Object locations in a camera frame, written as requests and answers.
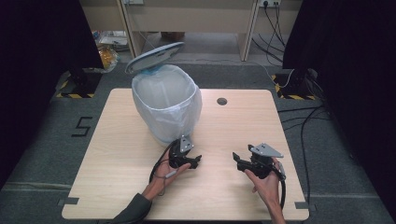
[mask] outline hand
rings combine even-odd
[[[279,163],[276,158],[273,158],[276,169],[279,170]],[[274,171],[264,179],[259,179],[248,169],[245,170],[247,177],[253,182],[254,187],[252,192],[258,192],[264,203],[267,205],[274,223],[286,223],[283,218],[282,209],[279,204],[279,178]]]
[[[186,163],[177,169],[169,165],[169,150],[163,155],[161,162],[152,177],[151,182],[146,186],[142,195],[152,201],[157,195],[169,186],[179,175],[190,168],[190,164]]]

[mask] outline trash can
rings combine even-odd
[[[127,74],[136,74],[132,80],[136,109],[163,146],[190,135],[201,115],[198,86],[178,66],[164,64],[183,45],[177,42],[144,53],[125,69]]]

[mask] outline wall outlet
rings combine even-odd
[[[264,7],[264,2],[268,2],[268,7],[279,7],[280,0],[260,0],[260,7]]]

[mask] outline wooden table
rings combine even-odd
[[[265,142],[285,157],[286,220],[308,218],[300,181],[283,133],[273,96],[263,90],[201,90],[203,107],[191,140],[189,157],[202,155],[196,170],[188,170],[155,199],[150,220],[270,219],[250,180],[236,170],[233,152],[249,160],[248,144]],[[227,105],[219,105],[219,98]],[[113,90],[92,136],[63,217],[111,219],[149,182],[152,166],[164,147],[157,143],[137,113],[131,89]]]

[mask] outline gray carpet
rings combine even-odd
[[[110,91],[131,87],[133,75],[124,74],[125,65],[119,63],[112,72],[103,74],[91,99],[52,98],[35,141],[0,192],[0,224],[97,223],[98,220],[63,219],[62,199],[74,182]],[[321,105],[320,100],[279,99],[271,79],[258,65],[177,65],[201,89],[270,90],[278,111]],[[272,75],[279,68],[268,70]],[[65,79],[66,74],[61,77],[58,89]],[[311,216],[304,223],[393,223],[363,169],[351,159],[346,143],[324,108],[304,126],[305,169],[301,123],[311,111],[279,112],[280,119],[285,121],[282,124],[304,194],[310,196]],[[72,137],[85,132],[76,129],[81,117],[91,117],[81,122],[91,128],[85,137]]]

